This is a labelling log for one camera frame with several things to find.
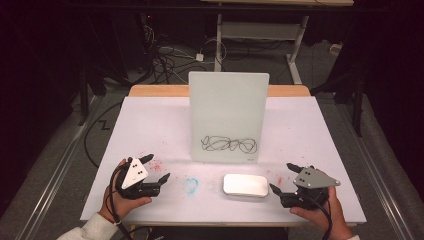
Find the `person's left hand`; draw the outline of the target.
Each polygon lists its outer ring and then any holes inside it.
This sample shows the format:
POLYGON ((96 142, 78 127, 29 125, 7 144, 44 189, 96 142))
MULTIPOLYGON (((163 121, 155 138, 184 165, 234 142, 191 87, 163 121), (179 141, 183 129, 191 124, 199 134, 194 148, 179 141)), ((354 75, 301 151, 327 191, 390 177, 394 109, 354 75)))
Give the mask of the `person's left hand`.
POLYGON ((132 210, 152 202, 151 197, 142 197, 136 200, 123 198, 115 191, 115 183, 109 183, 105 188, 102 206, 98 213, 109 220, 117 223, 124 219, 132 210))

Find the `white metal desk frame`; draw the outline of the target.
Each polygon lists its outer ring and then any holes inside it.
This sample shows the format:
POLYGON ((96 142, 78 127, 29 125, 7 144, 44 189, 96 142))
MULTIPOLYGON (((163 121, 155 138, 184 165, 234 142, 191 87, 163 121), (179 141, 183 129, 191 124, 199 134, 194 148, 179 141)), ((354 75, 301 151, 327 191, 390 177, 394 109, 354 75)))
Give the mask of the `white metal desk frame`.
MULTIPOLYGON (((295 10, 339 10, 343 7, 351 7, 354 0, 203 0, 215 3, 217 7, 229 7, 231 4, 240 4, 243 7, 288 7, 295 10)), ((216 50, 214 58, 214 70, 220 72, 224 69, 223 60, 226 48, 224 39, 254 39, 254 40, 280 40, 293 41, 294 47, 291 53, 285 55, 287 69, 295 85, 301 85, 302 80, 296 66, 298 51, 306 31, 310 15, 302 13, 298 23, 260 23, 250 20, 223 19, 223 14, 217 15, 216 23, 216 50)))

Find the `white whiteboard eraser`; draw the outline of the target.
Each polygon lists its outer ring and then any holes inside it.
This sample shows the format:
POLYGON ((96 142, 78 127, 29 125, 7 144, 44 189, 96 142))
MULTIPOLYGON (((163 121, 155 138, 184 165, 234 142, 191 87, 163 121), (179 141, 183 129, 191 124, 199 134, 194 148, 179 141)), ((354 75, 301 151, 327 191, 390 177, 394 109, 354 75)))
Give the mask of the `white whiteboard eraser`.
POLYGON ((265 197, 268 195, 268 181, 263 176, 248 174, 226 174, 223 191, 227 195, 265 197))

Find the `metal floor rail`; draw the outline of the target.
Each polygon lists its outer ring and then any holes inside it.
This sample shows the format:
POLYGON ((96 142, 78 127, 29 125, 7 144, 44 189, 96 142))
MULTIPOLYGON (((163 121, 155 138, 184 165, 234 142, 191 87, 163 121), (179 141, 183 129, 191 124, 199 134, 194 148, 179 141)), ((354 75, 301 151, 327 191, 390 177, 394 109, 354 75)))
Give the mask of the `metal floor rail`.
POLYGON ((360 152, 358 161, 365 177, 359 189, 370 190, 376 197, 371 202, 364 193, 360 194, 369 224, 378 230, 388 229, 387 239, 418 240, 420 220, 415 219, 415 210, 421 213, 422 202, 378 123, 366 112, 359 136, 351 124, 350 108, 339 105, 338 110, 360 152))
POLYGON ((84 118, 83 122, 80 123, 75 134, 70 139, 70 142, 63 153, 58 165, 56 166, 55 171, 53 172, 51 178, 49 179, 48 184, 43 189, 40 199, 37 201, 37 204, 32 211, 29 219, 26 224, 16 236, 15 240, 33 240, 36 235, 42 221, 44 220, 50 205, 52 204, 63 179, 73 161, 75 151, 80 145, 82 136, 87 132, 89 123, 94 118, 94 114, 99 109, 101 102, 103 100, 102 96, 93 96, 88 105, 89 113, 84 118))

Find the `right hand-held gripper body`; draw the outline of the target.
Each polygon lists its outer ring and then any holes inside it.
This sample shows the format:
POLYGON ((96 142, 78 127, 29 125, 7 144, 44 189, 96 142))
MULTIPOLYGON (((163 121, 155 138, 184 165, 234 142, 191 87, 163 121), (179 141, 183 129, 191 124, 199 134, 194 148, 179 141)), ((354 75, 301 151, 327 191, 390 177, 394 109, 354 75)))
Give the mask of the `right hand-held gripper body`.
POLYGON ((313 166, 304 167, 293 180, 298 189, 294 193, 282 193, 280 197, 284 208, 300 207, 316 210, 328 201, 328 188, 340 186, 336 180, 313 166))

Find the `black stand leg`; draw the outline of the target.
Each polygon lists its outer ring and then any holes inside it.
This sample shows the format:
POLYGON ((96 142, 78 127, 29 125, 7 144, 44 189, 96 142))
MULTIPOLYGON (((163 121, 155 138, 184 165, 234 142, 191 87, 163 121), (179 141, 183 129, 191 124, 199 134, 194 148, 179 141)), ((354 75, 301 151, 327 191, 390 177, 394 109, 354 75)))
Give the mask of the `black stand leg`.
POLYGON ((84 67, 82 67, 79 72, 79 93, 80 93, 80 109, 81 109, 79 125, 82 126, 85 123, 89 113, 88 87, 87 87, 87 80, 86 80, 86 70, 84 67))

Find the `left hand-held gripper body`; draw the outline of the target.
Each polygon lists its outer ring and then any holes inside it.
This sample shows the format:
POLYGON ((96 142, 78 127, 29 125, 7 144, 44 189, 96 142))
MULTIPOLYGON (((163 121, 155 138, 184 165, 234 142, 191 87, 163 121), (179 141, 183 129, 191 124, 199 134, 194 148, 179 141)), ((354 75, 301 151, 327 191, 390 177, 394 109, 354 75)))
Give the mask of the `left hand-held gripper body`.
POLYGON ((135 200, 141 197, 156 197, 160 193, 161 186, 159 186, 158 182, 144 183, 144 179, 148 175, 149 173, 139 158, 129 158, 118 174, 115 188, 125 199, 135 200))

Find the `person's right hand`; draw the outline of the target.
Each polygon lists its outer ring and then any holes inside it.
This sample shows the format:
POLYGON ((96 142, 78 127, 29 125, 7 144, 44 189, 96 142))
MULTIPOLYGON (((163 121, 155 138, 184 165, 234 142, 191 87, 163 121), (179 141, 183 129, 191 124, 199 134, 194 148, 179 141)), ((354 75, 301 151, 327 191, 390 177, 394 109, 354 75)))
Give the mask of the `person's right hand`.
POLYGON ((328 201, 322 206, 322 210, 292 207, 289 212, 310 221, 323 232, 325 240, 347 240, 355 235, 345 221, 335 187, 328 188, 328 201))

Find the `white whiteboard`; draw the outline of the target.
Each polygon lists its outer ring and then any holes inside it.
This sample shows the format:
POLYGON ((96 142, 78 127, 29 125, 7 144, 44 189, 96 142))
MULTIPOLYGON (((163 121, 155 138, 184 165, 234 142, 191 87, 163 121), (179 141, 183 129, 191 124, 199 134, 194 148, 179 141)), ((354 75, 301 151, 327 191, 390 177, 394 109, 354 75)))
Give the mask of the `white whiteboard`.
POLYGON ((257 162, 268 86, 267 73, 191 72, 191 158, 208 163, 257 162))

